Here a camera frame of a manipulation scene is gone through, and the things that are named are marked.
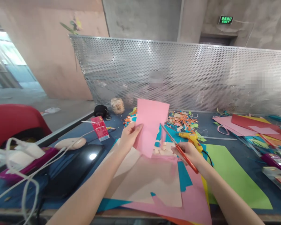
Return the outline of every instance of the red chair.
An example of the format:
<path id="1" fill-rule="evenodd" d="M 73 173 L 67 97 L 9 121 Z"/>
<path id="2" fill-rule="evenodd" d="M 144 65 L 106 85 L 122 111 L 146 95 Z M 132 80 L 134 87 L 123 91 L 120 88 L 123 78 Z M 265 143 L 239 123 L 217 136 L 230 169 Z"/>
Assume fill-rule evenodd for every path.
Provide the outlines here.
<path id="1" fill-rule="evenodd" d="M 35 108 L 20 104 L 0 105 L 0 146 L 16 134 L 32 128 L 41 128 L 44 137 L 52 133 Z"/>

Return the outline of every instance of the scissors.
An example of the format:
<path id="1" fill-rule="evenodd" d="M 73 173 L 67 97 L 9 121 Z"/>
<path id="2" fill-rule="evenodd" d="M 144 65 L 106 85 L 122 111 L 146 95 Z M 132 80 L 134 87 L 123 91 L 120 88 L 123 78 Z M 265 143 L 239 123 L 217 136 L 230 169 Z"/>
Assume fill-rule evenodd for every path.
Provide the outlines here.
<path id="1" fill-rule="evenodd" d="M 176 148 L 178 149 L 178 152 L 180 153 L 180 155 L 182 155 L 182 157 L 185 159 L 187 164 L 189 164 L 189 166 L 194 170 L 194 172 L 198 174 L 199 173 L 198 169 L 192 164 L 192 162 L 189 160 L 189 158 L 186 157 L 185 153 L 183 152 L 181 147 L 177 144 L 175 139 L 169 134 L 169 132 L 164 127 L 164 125 L 162 125 L 162 124 L 160 124 L 160 125 L 163 128 L 163 130 L 165 131 L 165 133 L 171 138 L 172 142 L 175 144 Z"/>

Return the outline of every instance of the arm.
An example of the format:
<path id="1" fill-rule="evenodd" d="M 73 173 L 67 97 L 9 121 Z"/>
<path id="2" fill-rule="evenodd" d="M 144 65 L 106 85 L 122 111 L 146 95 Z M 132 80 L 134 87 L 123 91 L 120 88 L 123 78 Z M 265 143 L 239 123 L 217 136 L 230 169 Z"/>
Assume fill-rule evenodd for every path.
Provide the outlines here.
<path id="1" fill-rule="evenodd" d="M 142 125 L 135 127 L 135 123 L 131 123 L 123 130 L 118 150 L 62 205 L 48 221 L 48 225 L 90 224 L 110 182 L 141 129 Z"/>
<path id="2" fill-rule="evenodd" d="M 179 146 L 185 151 L 187 157 L 197 167 L 211 188 L 229 225 L 264 225 L 257 214 L 245 201 L 224 181 L 224 179 L 209 165 L 209 163 L 189 142 L 180 142 Z"/>

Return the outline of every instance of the orange scissors handle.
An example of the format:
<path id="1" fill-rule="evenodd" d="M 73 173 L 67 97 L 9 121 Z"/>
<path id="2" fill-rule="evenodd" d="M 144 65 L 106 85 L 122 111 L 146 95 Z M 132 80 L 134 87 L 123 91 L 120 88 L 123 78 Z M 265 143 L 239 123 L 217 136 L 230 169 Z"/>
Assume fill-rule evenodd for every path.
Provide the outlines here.
<path id="1" fill-rule="evenodd" d="M 176 145 L 176 148 L 178 149 L 178 151 L 182 155 L 182 157 L 185 159 L 187 164 L 189 164 L 189 166 L 194 170 L 194 172 L 196 174 L 198 174 L 199 173 L 198 169 L 192 164 L 192 162 L 189 160 L 189 158 L 186 157 L 186 155 L 184 154 L 184 152 L 182 151 L 181 147 L 178 144 Z"/>

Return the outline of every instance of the white cable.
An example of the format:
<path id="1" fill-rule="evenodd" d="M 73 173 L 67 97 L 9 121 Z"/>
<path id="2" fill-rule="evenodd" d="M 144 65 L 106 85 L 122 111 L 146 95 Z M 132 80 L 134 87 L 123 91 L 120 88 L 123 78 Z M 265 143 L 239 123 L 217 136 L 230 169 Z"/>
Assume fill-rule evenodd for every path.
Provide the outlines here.
<path id="1" fill-rule="evenodd" d="M 247 42 L 246 42 L 246 45 L 245 45 L 245 47 L 247 47 L 247 43 L 248 43 L 248 41 L 249 41 L 249 39 L 250 39 L 250 37 L 251 37 L 251 34 L 252 34 L 253 29 L 254 29 L 255 23 L 254 23 L 254 22 L 247 22 L 247 21 L 239 21 L 239 20 L 234 20 L 234 21 L 235 21 L 235 22 L 239 22 L 239 23 L 252 23 L 252 24 L 253 24 L 252 30 L 251 30 L 251 32 L 250 32 L 250 35 L 249 35 L 249 37 L 248 37 L 248 39 L 247 39 Z"/>
<path id="2" fill-rule="evenodd" d="M 20 180 L 18 183 L 16 183 L 15 185 L 11 186 L 9 189 L 7 189 L 6 191 L 4 191 L 1 195 L 0 195 L 0 198 L 2 198 L 2 196 L 4 196 L 5 194 L 7 194 L 10 190 L 14 189 L 16 186 L 18 186 L 19 184 L 23 183 L 24 181 L 27 180 L 27 183 L 29 184 L 30 181 L 33 182 L 36 186 L 36 193 L 35 193 L 35 199 L 34 199 L 34 203 L 33 203 L 33 207 L 31 209 L 31 212 L 29 214 L 29 216 L 27 217 L 27 214 L 26 214 L 26 209 L 25 209 L 25 204 L 22 204 L 22 213 L 23 213 L 23 216 L 26 217 L 27 219 L 26 222 L 24 223 L 24 225 L 26 225 L 29 221 L 29 219 L 31 218 L 31 216 L 33 215 L 34 211 L 35 211 L 35 208 L 36 208 L 36 205 L 37 205 L 37 197 L 38 197 L 38 193 L 39 193 L 39 186 L 38 185 L 38 182 L 33 180 L 32 178 L 34 177 L 34 175 L 36 175 L 39 171 L 41 171 L 42 169 L 46 168 L 47 166 L 51 165 L 52 163 L 56 162 L 57 160 L 59 160 L 68 150 L 70 147 L 72 147 L 74 144 L 76 144 L 77 141 L 79 141 L 82 137 L 84 137 L 85 135 L 88 135 L 90 134 L 91 132 L 93 132 L 94 130 L 82 135 L 80 138 L 78 138 L 75 142 L 73 142 L 70 146 L 68 146 L 65 151 L 63 151 L 63 149 L 61 149 L 59 151 L 63 153 L 55 160 L 53 160 L 52 162 L 50 162 L 52 159 L 54 159 L 59 153 L 57 153 L 54 157 L 52 157 L 50 160 L 48 160 L 43 166 L 41 166 L 41 168 L 39 168 L 37 171 L 35 171 L 34 173 L 30 174 L 29 176 L 26 176 L 16 170 L 14 170 L 12 167 L 10 167 L 9 169 L 12 170 L 13 173 L 23 177 L 22 180 Z M 10 142 L 11 140 L 17 140 L 16 138 L 10 138 L 8 141 L 7 141 L 7 151 L 6 151 L 6 164 L 7 164 L 7 167 L 10 166 L 10 162 L 9 162 L 9 158 L 8 158 L 8 151 L 10 149 Z M 27 189 L 28 189 L 28 184 L 25 185 L 24 187 L 24 190 L 23 190 L 23 196 L 22 196 L 22 203 L 25 202 L 26 203 L 26 195 L 27 195 Z"/>
<path id="3" fill-rule="evenodd" d="M 12 140 L 14 140 L 14 141 L 19 141 L 18 139 L 12 137 L 12 138 L 8 139 L 8 141 L 7 141 L 7 143 L 6 143 L 5 160 L 6 160 L 7 168 L 8 168 L 12 173 L 17 174 L 18 176 L 20 176 L 20 177 L 22 177 L 22 178 L 24 178 L 24 179 L 27 179 L 27 176 L 26 176 L 25 174 L 22 174 L 22 173 L 18 172 L 18 171 L 15 170 L 15 169 L 11 166 L 11 164 L 10 164 L 9 155 L 8 155 L 8 154 L 9 154 L 10 144 L 11 144 L 11 141 L 12 141 Z M 32 181 L 32 183 L 34 183 L 34 185 L 35 185 L 35 197 L 34 197 L 34 203 L 33 203 L 33 206 L 32 206 L 32 211 L 34 212 L 35 209 L 36 209 L 36 206 L 37 206 L 37 196 L 38 196 L 38 193 L 39 193 L 39 191 L 40 191 L 40 185 L 39 185 L 39 183 L 38 183 L 36 180 L 34 180 L 34 179 L 31 179 L 31 181 Z M 24 206 L 22 205 L 21 210 L 22 210 L 22 214 L 23 214 L 24 219 L 25 219 L 24 225 L 26 225 L 26 224 L 29 222 L 29 219 L 31 218 L 32 215 L 29 215 L 29 217 L 27 217 L 26 212 L 24 213 L 24 210 L 26 210 L 26 209 L 25 209 L 25 205 L 24 205 Z"/>

